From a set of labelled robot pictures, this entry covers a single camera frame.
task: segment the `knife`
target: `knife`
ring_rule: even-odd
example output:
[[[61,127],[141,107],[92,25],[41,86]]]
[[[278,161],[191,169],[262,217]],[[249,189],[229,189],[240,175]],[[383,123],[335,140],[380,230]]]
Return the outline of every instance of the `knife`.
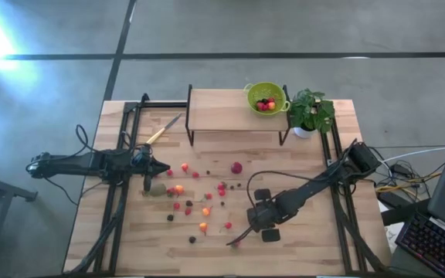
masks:
[[[152,137],[150,137],[146,144],[152,144],[154,143],[154,141],[156,141],[158,139],[159,136],[161,136],[161,134],[163,134],[167,129],[169,129],[173,124],[175,124],[175,122],[182,116],[181,113],[179,113],[178,115],[176,115],[176,117],[174,119],[172,119],[169,124],[166,124],[165,127],[163,127],[160,131],[158,131],[156,134],[152,135]]]

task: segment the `keyboard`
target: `keyboard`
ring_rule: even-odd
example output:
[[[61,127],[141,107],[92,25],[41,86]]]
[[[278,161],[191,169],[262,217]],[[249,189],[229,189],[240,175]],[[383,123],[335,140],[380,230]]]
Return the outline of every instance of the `keyboard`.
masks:
[[[445,277],[445,227],[416,213],[403,226],[396,244]]]

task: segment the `potted plant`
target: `potted plant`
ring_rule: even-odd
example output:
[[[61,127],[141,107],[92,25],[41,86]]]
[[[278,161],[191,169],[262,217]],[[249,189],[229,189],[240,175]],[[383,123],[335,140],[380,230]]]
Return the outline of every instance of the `potted plant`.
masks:
[[[324,93],[301,90],[291,103],[291,125],[298,137],[309,138],[313,131],[326,133],[331,129],[335,116],[334,105],[324,100]]]

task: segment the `yellow fruit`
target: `yellow fruit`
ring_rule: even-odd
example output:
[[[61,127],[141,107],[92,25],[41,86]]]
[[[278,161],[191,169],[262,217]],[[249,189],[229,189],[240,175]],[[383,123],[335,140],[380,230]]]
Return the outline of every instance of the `yellow fruit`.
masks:
[[[208,215],[210,215],[210,209],[209,209],[209,208],[203,208],[203,209],[202,209],[202,214],[203,214],[204,216],[208,216]]]
[[[178,194],[180,195],[181,193],[183,193],[183,191],[184,191],[185,189],[183,188],[182,185],[176,185],[176,186],[175,186],[175,190],[176,190],[176,193],[178,193]]]
[[[205,232],[207,230],[207,223],[202,222],[199,227],[202,232]]]
[[[267,104],[267,106],[269,107],[269,110],[274,110],[274,108],[276,108],[276,103],[270,102]]]

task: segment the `yellow cable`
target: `yellow cable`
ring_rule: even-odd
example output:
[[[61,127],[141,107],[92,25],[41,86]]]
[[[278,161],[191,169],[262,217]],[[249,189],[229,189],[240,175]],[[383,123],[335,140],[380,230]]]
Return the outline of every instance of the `yellow cable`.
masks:
[[[420,200],[420,198],[418,198],[418,196],[415,195],[415,193],[411,192],[410,190],[407,190],[407,189],[404,189],[404,188],[401,188],[401,190],[403,190],[404,192],[406,192],[406,193],[410,194],[411,196],[415,197],[415,200],[417,200],[417,201]]]
[[[433,173],[431,175],[428,175],[426,177],[422,177],[422,178],[412,178],[410,180],[407,180],[407,182],[413,183],[413,182],[421,182],[427,178],[435,178],[437,176],[440,176],[440,174],[442,174],[442,172],[438,172],[438,173]],[[385,186],[381,186],[379,188],[376,188],[375,190],[377,192],[391,192],[391,191],[395,191],[398,189],[403,189],[403,188],[409,188],[411,187],[410,184],[408,185],[397,185],[397,186],[389,186],[389,185],[385,185]]]

